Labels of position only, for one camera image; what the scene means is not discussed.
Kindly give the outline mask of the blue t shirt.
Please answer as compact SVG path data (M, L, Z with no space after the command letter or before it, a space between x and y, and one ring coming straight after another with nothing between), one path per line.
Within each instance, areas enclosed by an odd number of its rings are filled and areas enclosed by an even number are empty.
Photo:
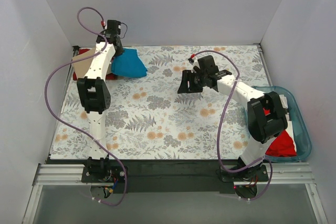
M136 49L125 48L121 55L113 57L111 72L116 76L142 78L147 75L147 68Z

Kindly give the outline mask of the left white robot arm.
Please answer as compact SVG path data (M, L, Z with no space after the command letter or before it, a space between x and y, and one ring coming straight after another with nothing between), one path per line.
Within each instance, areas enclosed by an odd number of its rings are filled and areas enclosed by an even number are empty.
M108 153L103 150L106 147L106 113L111 104L106 75L111 69L112 58L123 53L120 34L121 22L108 20L107 28L102 31L104 38L98 36L96 41L97 55L84 76L77 79L80 102L89 120L89 135L93 137L85 167L88 175L100 182L107 182L112 175Z

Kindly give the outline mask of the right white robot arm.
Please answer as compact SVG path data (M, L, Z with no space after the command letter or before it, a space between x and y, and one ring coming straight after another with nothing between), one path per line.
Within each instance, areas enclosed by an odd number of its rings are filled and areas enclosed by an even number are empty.
M237 160L236 166L227 168L222 160L221 169L228 174L238 174L242 180L251 180L257 174L257 168L263 163L266 151L288 127L285 108L278 93L264 93L239 80L228 70L219 70L213 56L188 59L192 68L182 72L179 94L201 93L204 87L227 95L223 108L227 110L231 100L236 101L247 113L247 126L250 139L247 147Z

